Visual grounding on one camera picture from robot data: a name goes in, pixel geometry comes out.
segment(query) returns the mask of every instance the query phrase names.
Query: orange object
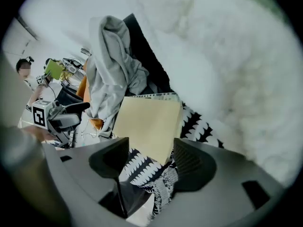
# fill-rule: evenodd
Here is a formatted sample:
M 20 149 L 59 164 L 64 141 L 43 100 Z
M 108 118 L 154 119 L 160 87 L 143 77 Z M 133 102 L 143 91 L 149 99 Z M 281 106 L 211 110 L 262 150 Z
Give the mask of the orange object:
M 86 71 L 86 66 L 87 66 L 87 60 L 83 66 L 84 71 Z M 81 81 L 76 94 L 83 98 L 83 102 L 85 103 L 90 102 L 89 81 L 87 80 L 86 76 L 84 76 L 83 80 Z M 100 130 L 103 126 L 102 119 L 90 119 L 90 122 L 97 130 Z

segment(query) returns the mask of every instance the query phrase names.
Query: beige folder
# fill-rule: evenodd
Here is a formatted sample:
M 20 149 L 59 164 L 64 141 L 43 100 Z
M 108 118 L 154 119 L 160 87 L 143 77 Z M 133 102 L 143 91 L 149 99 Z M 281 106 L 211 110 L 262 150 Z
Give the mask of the beige folder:
M 164 165 L 174 138 L 180 137 L 181 120 L 179 102 L 124 97 L 113 133 L 129 137 L 129 147 Z

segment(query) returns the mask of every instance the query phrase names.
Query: woman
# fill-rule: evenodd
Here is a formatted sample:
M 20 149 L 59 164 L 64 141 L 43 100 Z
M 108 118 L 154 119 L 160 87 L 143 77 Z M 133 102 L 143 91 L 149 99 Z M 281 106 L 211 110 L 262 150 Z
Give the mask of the woman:
M 41 93 L 43 90 L 43 86 L 38 86 L 35 78 L 30 75 L 30 70 L 31 70 L 31 63 L 29 63 L 26 59 L 20 59 L 17 62 L 16 71 L 18 72 L 20 77 L 24 80 L 24 82 L 33 91 L 33 94 L 28 102 L 29 107 L 33 104 L 33 102 L 41 98 Z

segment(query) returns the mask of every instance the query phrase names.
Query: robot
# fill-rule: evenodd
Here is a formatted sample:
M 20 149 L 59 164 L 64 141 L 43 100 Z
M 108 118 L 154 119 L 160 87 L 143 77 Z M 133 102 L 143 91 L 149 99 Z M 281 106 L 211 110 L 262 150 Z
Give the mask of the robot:
M 34 125 L 48 130 L 56 136 L 60 148 L 68 148 L 69 133 L 81 122 L 82 111 L 89 108 L 89 103 L 77 103 L 62 106 L 58 101 L 37 100 L 32 104 Z

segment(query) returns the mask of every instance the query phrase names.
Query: white fluffy blanket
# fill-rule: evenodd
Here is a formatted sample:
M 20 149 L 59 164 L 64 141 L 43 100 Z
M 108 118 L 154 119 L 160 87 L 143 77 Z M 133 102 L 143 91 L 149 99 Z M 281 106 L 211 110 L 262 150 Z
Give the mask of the white fluffy blanket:
M 253 0 L 128 1 L 172 89 L 225 148 L 289 185 L 303 146 L 303 57 L 292 29 Z

